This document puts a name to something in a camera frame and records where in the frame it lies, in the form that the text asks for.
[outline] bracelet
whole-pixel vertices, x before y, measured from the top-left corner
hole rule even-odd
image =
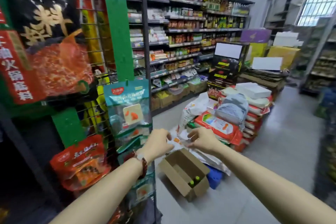
[[[145,160],[143,154],[137,154],[135,150],[132,150],[131,153],[126,155],[126,157],[124,158],[124,162],[134,157],[142,162],[142,175],[140,175],[139,179],[143,179],[145,178],[148,169],[147,161]]]

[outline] yellow box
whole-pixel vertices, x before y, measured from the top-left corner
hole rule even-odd
[[[267,57],[282,57],[281,70],[290,68],[300,49],[284,46],[272,46]]]
[[[245,61],[250,61],[250,64],[252,64],[254,57],[263,57],[265,54],[266,47],[267,43],[263,44],[250,43],[250,48],[252,49],[251,55],[247,56]]]

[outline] purple box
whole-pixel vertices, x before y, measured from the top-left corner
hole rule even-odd
[[[258,44],[268,43],[271,32],[270,29],[244,29],[240,41]]]

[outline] person's left hand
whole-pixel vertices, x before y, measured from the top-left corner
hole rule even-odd
[[[171,140],[170,133],[165,129],[154,129],[149,135],[145,145],[137,150],[138,154],[143,154],[147,164],[153,160],[163,156],[166,152],[172,150],[174,146],[167,143],[167,139]]]

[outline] cardboard box flap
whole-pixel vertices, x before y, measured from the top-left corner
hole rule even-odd
[[[180,150],[188,159],[190,159],[196,167],[198,167],[202,173],[207,175],[210,173],[210,169],[206,167],[198,158],[196,158],[194,155],[192,155],[187,149],[183,148]]]
[[[205,176],[200,182],[199,184],[197,184],[194,187],[194,192],[196,194],[196,196],[200,197],[203,194],[205,194],[205,192],[207,192],[209,187],[209,182],[208,182],[208,178]]]
[[[191,187],[183,180],[183,178],[178,174],[178,172],[166,161],[164,158],[159,163],[159,168],[165,173],[168,179],[174,184],[182,196],[187,196],[191,191]]]

